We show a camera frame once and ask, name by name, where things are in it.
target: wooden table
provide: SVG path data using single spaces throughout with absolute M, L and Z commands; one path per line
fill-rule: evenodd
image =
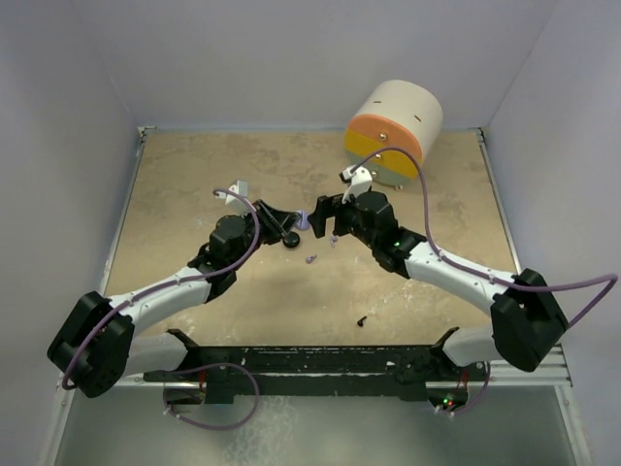
M 311 211 L 317 196 L 343 192 L 341 132 L 149 134 L 114 258 L 107 295 L 175 273 L 231 214 L 212 196 L 236 179 L 249 198 L 277 209 Z M 441 134 L 424 167 L 434 238 L 444 249 L 514 270 L 505 230 L 474 133 Z M 418 181 L 403 190 L 375 186 L 401 224 L 424 233 Z M 238 281 L 209 305 L 151 327 L 180 328 L 200 345 L 430 344 L 452 326 L 487 317 L 425 283 L 384 272 L 351 237 L 301 232 L 296 250 L 262 247 Z M 308 265 L 305 257 L 317 254 Z M 356 321 L 368 316 L 365 326 Z

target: wall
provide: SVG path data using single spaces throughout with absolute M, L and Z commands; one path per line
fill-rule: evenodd
M 619 273 L 621 3 L 561 0 L 489 129 L 522 264 L 552 283 Z M 597 290 L 558 295 L 574 316 Z M 597 464 L 621 464 L 621 286 L 564 338 Z
M 2 464 L 35 462 L 58 374 L 47 346 L 101 279 L 136 143 L 71 3 L 0 2 Z
M 140 124 L 342 127 L 414 81 L 487 124 L 557 0 L 74 0 Z

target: small purple toy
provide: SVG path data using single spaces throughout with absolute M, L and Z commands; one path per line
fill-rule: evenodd
M 300 214 L 301 218 L 295 222 L 295 227 L 300 231 L 306 231 L 311 228 L 311 224 L 309 223 L 309 214 L 305 211 L 296 211 Z

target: floor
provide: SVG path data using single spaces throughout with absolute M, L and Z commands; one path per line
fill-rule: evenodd
M 107 295 L 175 273 L 228 212 L 212 196 L 235 179 L 249 198 L 284 210 L 311 211 L 317 196 L 343 192 L 341 132 L 149 134 L 114 258 Z M 514 270 L 505 231 L 475 133 L 441 134 L 424 173 L 432 232 L 446 250 Z M 386 192 L 399 221 L 424 232 L 418 181 Z M 429 344 L 449 327 L 487 317 L 425 283 L 384 272 L 351 237 L 302 232 L 297 250 L 263 247 L 238 282 L 209 305 L 188 309 L 147 334 L 180 328 L 201 345 Z M 305 257 L 317 254 L 308 265 Z M 367 316 L 365 326 L 356 321 Z

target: gray floor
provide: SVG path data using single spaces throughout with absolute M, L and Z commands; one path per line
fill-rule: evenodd
M 188 416 L 227 422 L 250 403 L 240 397 Z M 232 432 L 207 432 L 162 412 L 161 387 L 116 387 L 92 400 L 78 393 L 57 464 L 574 464 L 552 387 L 492 387 L 454 419 L 435 416 L 426 403 L 389 398 L 265 397 Z

